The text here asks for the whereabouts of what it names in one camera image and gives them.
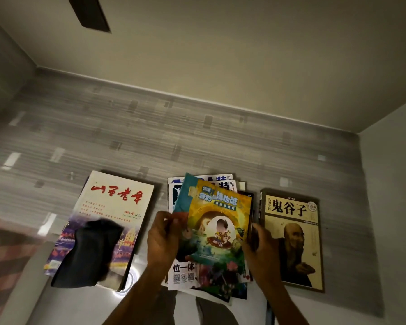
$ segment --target black fabric pouch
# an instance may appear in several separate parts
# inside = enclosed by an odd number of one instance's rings
[[[75,231],[75,245],[65,256],[51,286],[77,288],[94,286],[108,272],[114,246],[123,227],[108,219],[88,221]]]

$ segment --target red chinese title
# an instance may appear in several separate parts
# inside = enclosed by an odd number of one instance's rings
[[[117,186],[108,186],[109,191],[108,191],[108,195],[113,196],[116,193],[116,190],[119,189],[119,187]],[[97,187],[97,186],[93,186],[91,190],[102,190],[102,193],[105,192],[106,186],[101,186],[101,187]],[[120,197],[122,197],[122,199],[124,201],[128,200],[128,195],[131,193],[130,188],[126,188],[124,191],[117,193],[117,195],[119,195]],[[141,200],[141,198],[143,197],[143,192],[142,191],[138,191],[136,192],[134,195],[131,195],[131,197],[134,197],[134,202],[135,204],[138,204],[138,202]]]

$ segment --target forearm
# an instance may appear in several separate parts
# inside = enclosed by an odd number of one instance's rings
[[[165,277],[162,267],[148,267],[103,325],[141,324],[149,313]]]
[[[271,305],[272,311],[280,325],[308,325],[298,307],[290,299],[282,282],[265,285],[263,293]]]

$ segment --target cartoon boy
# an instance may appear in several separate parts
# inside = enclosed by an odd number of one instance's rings
[[[227,229],[228,223],[225,219],[219,219],[217,221],[217,232],[215,233],[215,241],[218,243],[220,247],[222,247],[225,243],[228,242],[230,239],[230,231]]]

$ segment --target stack of magazines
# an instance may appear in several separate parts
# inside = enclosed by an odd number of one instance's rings
[[[253,194],[245,183],[232,174],[169,178],[168,211],[186,217],[187,226],[164,285],[226,305],[247,299],[252,279],[241,241],[252,223]]]

